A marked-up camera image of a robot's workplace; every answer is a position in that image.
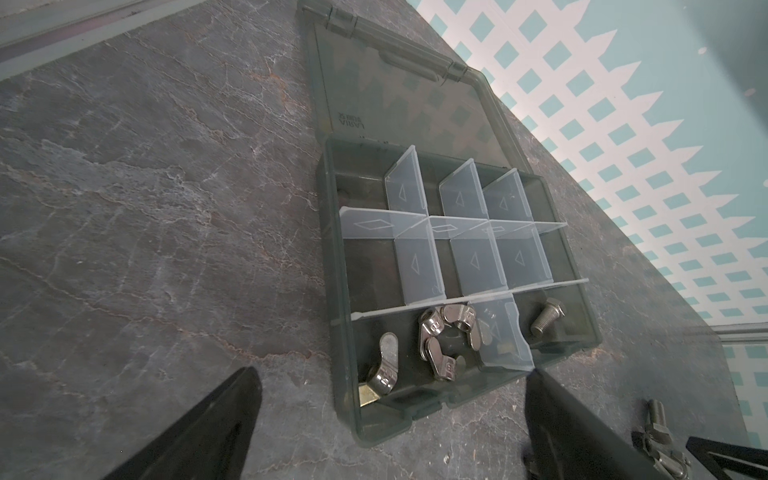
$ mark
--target gray stone surface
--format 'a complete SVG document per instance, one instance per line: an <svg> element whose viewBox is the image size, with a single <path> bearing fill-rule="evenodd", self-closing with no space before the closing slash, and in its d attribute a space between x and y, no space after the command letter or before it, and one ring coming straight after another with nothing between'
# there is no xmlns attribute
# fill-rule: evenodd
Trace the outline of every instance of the gray stone surface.
<svg viewBox="0 0 768 480"><path fill-rule="evenodd" d="M0 18L13 15L15 13L26 12L34 8L42 7L60 0L4 0L0 4Z"/></svg>
<svg viewBox="0 0 768 480"><path fill-rule="evenodd" d="M450 52L405 2L350 3ZM0 83L0 478L100 478L244 365L244 478L522 477L522 382L374 449L337 421L303 62L294 3L210 0ZM714 335L510 122L604 335L552 375L627 441L653 396L746 444Z"/></svg>

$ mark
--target box latch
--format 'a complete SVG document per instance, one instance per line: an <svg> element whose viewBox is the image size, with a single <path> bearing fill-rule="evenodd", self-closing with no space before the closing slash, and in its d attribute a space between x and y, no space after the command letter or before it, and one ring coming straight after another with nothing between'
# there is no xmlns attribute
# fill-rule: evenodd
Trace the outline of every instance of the box latch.
<svg viewBox="0 0 768 480"><path fill-rule="evenodd" d="M350 38L355 31L355 25L357 25L357 15L346 12L341 8L331 8L327 27L330 31L345 38Z"/></svg>
<svg viewBox="0 0 768 480"><path fill-rule="evenodd" d="M467 66L461 62L454 61L448 66L448 70L445 72L446 80L461 81L464 77L464 73L467 72Z"/></svg>

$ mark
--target plastic divider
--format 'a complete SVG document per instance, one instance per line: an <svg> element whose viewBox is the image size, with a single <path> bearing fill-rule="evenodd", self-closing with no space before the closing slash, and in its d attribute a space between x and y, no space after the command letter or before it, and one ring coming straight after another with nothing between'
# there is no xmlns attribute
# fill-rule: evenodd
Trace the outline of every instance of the plastic divider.
<svg viewBox="0 0 768 480"><path fill-rule="evenodd" d="M440 262L429 218L395 238L397 266L406 305L445 299Z"/></svg>
<svg viewBox="0 0 768 480"><path fill-rule="evenodd" d="M487 222L484 218L439 217L436 215L429 218L435 240L451 240L453 237Z"/></svg>
<svg viewBox="0 0 768 480"><path fill-rule="evenodd" d="M530 372L533 354L520 330L518 307L512 293L469 302L477 313L482 345L480 359L485 366Z"/></svg>
<svg viewBox="0 0 768 480"><path fill-rule="evenodd" d="M517 168L492 181L482 193L491 220L533 221L531 206Z"/></svg>
<svg viewBox="0 0 768 480"><path fill-rule="evenodd" d="M549 233L568 225L566 222L535 222L538 234Z"/></svg>
<svg viewBox="0 0 768 480"><path fill-rule="evenodd" d="M411 145L384 176L390 210L427 214L427 197L416 147Z"/></svg>
<svg viewBox="0 0 768 480"><path fill-rule="evenodd" d="M342 238L396 238L426 216L373 208L339 208Z"/></svg>
<svg viewBox="0 0 768 480"><path fill-rule="evenodd" d="M552 283L552 272L533 223L491 220L498 254L511 288Z"/></svg>
<svg viewBox="0 0 768 480"><path fill-rule="evenodd" d="M553 282L546 285L521 286L518 288L512 288L505 292L476 293L475 295L457 296L454 298L446 297L445 299L441 299L441 300L426 300L424 302L413 303L411 305L393 306L391 308L371 310L369 312L352 312L351 320L352 321L363 320L363 319L373 318L375 316L389 315L392 313L409 312L412 310L426 309L426 308L429 308L430 306L448 305L449 303L476 302L476 301L479 301L480 299L491 298L491 297L496 298L496 296L505 295L507 293L515 294L515 293L530 292L532 290L549 290L551 288L558 288L560 286L578 285L579 283L588 283L588 282L589 282L588 278L580 278L576 280L565 280L564 282Z"/></svg>
<svg viewBox="0 0 768 480"><path fill-rule="evenodd" d="M471 158L440 182L439 191L442 210L447 217L488 219L480 177Z"/></svg>

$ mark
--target transparent box lid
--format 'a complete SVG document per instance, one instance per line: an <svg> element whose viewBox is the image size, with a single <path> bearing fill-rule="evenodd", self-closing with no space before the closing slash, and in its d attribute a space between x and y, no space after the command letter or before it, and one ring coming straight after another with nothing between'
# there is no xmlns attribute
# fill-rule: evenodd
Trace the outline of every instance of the transparent box lid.
<svg viewBox="0 0 768 480"><path fill-rule="evenodd" d="M531 172L485 76L319 0L300 0L316 137L363 137Z"/></svg>

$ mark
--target hex bolt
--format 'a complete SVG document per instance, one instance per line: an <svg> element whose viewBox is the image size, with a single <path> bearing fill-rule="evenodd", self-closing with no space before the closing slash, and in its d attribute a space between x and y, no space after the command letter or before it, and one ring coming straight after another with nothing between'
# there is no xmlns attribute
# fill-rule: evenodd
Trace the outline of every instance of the hex bolt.
<svg viewBox="0 0 768 480"><path fill-rule="evenodd" d="M531 324L531 333L537 338L543 336L544 331L562 316L565 316L565 305L558 299L547 298L544 310Z"/></svg>

